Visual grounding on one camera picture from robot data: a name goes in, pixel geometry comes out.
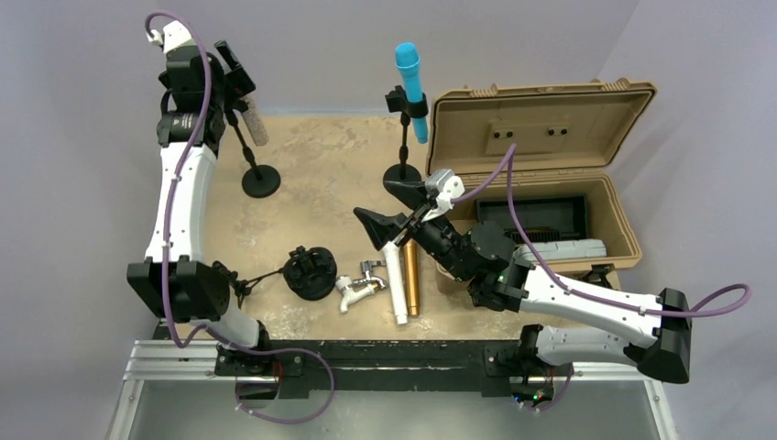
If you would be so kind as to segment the glitter silver microphone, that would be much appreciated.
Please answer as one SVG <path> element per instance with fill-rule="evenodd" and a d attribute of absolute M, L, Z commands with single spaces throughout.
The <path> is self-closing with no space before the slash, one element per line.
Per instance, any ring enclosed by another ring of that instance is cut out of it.
<path fill-rule="evenodd" d="M 262 117 L 258 112 L 256 104 L 251 95 L 241 99 L 244 109 L 240 111 L 246 124 L 247 131 L 254 144 L 258 147 L 266 146 L 269 142 L 268 131 L 264 125 Z"/>

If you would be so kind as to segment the gold microphone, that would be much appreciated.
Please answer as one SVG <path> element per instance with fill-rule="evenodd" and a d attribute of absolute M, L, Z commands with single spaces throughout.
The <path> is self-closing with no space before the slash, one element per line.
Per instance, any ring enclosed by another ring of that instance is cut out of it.
<path fill-rule="evenodd" d="M 421 314 L 421 294 L 417 246 L 413 240 L 403 247 L 403 260 L 408 315 L 418 317 Z"/>

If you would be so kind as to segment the white microphone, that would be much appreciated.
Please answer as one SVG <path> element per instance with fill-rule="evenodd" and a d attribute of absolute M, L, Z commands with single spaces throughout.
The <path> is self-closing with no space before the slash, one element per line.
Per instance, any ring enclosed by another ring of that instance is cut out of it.
<path fill-rule="evenodd" d="M 397 325 L 406 325 L 408 323 L 408 311 L 405 299 L 402 266 L 399 260 L 399 247 L 393 242 L 388 242 L 383 246 L 381 252 L 385 258 L 388 286 L 396 323 Z"/>

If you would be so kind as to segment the black stand with clip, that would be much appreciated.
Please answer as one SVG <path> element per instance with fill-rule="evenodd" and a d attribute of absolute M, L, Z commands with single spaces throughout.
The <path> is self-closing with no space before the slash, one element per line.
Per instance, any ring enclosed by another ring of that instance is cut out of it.
<path fill-rule="evenodd" d="M 243 157 L 249 165 L 249 169 L 244 173 L 241 180 L 243 191 L 251 198 L 266 198 L 278 190 L 281 178 L 279 172 L 274 167 L 257 163 L 253 150 L 246 142 L 237 119 L 237 114 L 241 115 L 240 111 L 244 109 L 244 105 L 241 102 L 243 97 L 237 98 L 226 107 L 225 117 L 228 125 L 235 131 Z"/>
<path fill-rule="evenodd" d="M 386 169 L 382 178 L 383 186 L 387 189 L 390 182 L 420 182 L 420 172 L 408 163 L 408 135 L 411 122 L 416 119 L 426 122 L 426 116 L 429 113 L 426 95 L 422 93 L 421 100 L 418 103 L 412 103 L 404 88 L 401 85 L 396 85 L 392 91 L 385 95 L 385 99 L 390 113 L 400 113 L 402 136 L 399 146 L 399 162 Z"/>

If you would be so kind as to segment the black stand with shock mount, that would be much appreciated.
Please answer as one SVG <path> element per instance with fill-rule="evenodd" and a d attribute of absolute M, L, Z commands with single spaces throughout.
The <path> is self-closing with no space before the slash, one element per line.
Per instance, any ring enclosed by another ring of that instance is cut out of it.
<path fill-rule="evenodd" d="M 298 246 L 281 269 L 288 287 L 305 301 L 320 301 L 334 289 L 337 265 L 325 247 Z"/>

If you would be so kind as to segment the black tripod shock mount stand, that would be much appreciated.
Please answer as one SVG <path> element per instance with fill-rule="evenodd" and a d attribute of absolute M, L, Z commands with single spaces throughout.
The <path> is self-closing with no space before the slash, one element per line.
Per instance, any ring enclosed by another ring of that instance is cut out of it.
<path fill-rule="evenodd" d="M 271 272 L 256 276 L 251 279 L 240 279 L 237 271 L 230 270 L 221 261 L 215 260 L 212 268 L 226 277 L 228 283 L 233 289 L 237 301 L 237 307 L 242 308 L 245 299 L 252 293 L 253 289 L 264 279 L 280 274 L 282 269 L 275 269 Z"/>

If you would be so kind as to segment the blue microphone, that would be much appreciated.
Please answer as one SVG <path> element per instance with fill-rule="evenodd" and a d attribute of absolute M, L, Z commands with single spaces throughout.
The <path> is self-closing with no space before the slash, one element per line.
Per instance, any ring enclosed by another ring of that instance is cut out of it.
<path fill-rule="evenodd" d="M 421 86 L 421 56 L 412 42 L 402 42 L 395 48 L 395 66 L 403 81 L 414 134 L 420 144 L 428 142 L 428 104 Z"/>

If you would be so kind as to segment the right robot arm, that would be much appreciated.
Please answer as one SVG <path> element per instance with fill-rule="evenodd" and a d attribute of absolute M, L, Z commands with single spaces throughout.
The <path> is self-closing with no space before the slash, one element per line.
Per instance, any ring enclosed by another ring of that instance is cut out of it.
<path fill-rule="evenodd" d="M 388 191 L 411 209 L 410 214 L 353 210 L 388 266 L 398 261 L 391 251 L 413 241 L 466 283 L 475 307 L 548 314 L 579 324 L 567 330 L 524 326 L 522 342 L 514 349 L 521 370 L 535 373 L 576 361 L 610 362 L 633 366 L 654 380 L 689 381 L 693 324 L 683 292 L 616 291 L 561 276 L 518 257 L 514 241 L 493 221 L 457 231 L 445 214 L 435 211 L 440 193 L 424 182 L 391 181 Z"/>

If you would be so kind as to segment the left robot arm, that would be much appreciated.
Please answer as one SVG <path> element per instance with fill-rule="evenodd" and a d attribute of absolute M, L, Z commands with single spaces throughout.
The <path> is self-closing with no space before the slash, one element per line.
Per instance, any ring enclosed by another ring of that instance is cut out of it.
<path fill-rule="evenodd" d="M 157 318 L 204 325 L 230 349 L 241 346 L 237 362 L 249 374 L 270 369 L 273 350 L 266 328 L 238 310 L 229 298 L 227 277 L 206 264 L 202 246 L 205 207 L 226 122 L 246 109 L 242 98 L 256 86 L 228 43 L 208 56 L 212 92 L 201 129 L 195 127 L 205 91 L 202 59 L 192 42 L 166 55 L 159 75 L 165 92 L 157 124 L 162 184 L 154 232 L 142 261 L 127 267 L 126 278 Z"/>

